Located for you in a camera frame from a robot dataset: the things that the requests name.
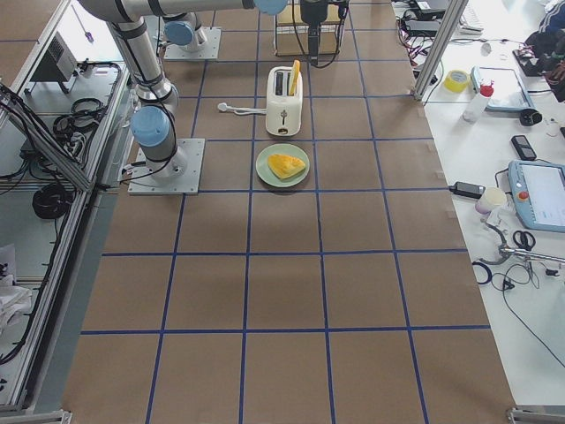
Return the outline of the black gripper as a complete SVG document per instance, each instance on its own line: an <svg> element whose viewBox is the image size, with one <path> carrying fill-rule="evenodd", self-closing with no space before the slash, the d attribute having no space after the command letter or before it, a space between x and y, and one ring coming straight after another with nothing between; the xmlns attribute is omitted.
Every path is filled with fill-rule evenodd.
<svg viewBox="0 0 565 424"><path fill-rule="evenodd" d="M319 63L320 24L328 17L327 0L300 0L301 20L308 26L308 61Z"/></svg>

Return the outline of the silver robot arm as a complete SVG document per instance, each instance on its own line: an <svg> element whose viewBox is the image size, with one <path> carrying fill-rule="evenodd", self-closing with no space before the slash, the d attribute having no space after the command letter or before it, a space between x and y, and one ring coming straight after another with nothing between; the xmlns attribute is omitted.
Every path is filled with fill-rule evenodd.
<svg viewBox="0 0 565 424"><path fill-rule="evenodd" d="M207 37L202 30L202 22L195 12L166 16L164 36L169 44L174 44L189 52L204 48Z"/></svg>
<svg viewBox="0 0 565 424"><path fill-rule="evenodd" d="M185 172L185 155L179 152L174 114L176 87L167 79L154 51L146 16L180 18L198 23L200 11L257 9L275 16L286 1L82 1L92 16L104 21L136 84L142 106L132 117L132 133L146 157L147 177L164 181Z"/></svg>

